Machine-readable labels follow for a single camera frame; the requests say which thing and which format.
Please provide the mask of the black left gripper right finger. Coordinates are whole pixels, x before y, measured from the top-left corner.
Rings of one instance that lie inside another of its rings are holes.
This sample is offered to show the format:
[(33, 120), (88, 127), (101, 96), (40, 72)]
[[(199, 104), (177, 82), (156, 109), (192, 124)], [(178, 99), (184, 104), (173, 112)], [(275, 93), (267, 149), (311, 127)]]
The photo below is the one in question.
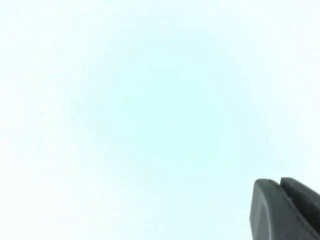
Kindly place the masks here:
[(282, 177), (280, 186), (291, 198), (306, 222), (320, 231), (320, 194), (292, 177)]

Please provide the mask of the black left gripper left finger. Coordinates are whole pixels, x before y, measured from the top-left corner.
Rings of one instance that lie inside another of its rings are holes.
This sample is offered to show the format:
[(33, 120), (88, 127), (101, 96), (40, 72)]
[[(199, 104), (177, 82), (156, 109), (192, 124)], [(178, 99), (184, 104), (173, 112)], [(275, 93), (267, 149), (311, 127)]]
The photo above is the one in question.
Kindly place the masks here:
[(250, 229), (254, 240), (318, 240), (315, 231), (284, 189), (271, 179), (254, 182), (250, 208)]

